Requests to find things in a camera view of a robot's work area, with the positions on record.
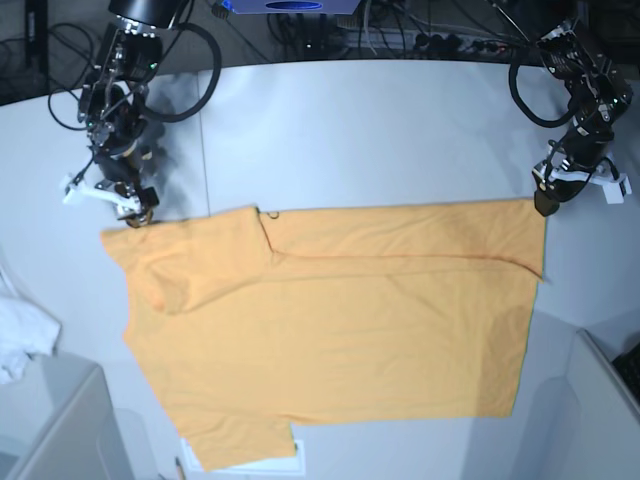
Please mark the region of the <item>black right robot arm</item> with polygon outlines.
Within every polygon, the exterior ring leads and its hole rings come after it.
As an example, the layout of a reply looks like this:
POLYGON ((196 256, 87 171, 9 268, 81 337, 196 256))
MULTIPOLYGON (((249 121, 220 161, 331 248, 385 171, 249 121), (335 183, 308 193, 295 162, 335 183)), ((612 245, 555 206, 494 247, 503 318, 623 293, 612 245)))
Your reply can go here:
POLYGON ((198 114, 213 96, 222 70, 222 52, 214 36, 191 22, 191 1, 112 1, 109 23, 97 59, 82 84, 77 101, 76 131, 86 134, 87 164, 102 178, 85 180, 81 169, 63 183, 64 201, 91 198, 110 204, 117 219, 131 228, 151 223, 160 200, 145 180, 144 169, 152 149, 141 143, 149 123, 176 124, 198 114), (149 84, 171 49, 159 36, 190 32, 203 40, 212 54, 213 71, 198 101, 180 113, 159 112, 147 104, 149 84))

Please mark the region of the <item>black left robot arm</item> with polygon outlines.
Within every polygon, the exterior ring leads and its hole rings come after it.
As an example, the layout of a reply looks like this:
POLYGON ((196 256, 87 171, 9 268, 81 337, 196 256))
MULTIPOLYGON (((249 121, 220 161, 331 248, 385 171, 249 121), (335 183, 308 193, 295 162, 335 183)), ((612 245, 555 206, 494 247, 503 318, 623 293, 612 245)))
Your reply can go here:
POLYGON ((633 92, 588 27, 578 19, 567 20, 540 37, 513 58, 508 85, 512 100, 534 124, 567 128, 560 139, 548 142, 548 153, 532 169, 537 212, 555 214, 589 184, 602 189, 607 203, 622 204, 632 187, 614 163, 610 144, 614 122, 628 110, 633 92), (555 120, 537 116, 519 93, 518 73, 531 51, 570 94, 567 112, 555 120))

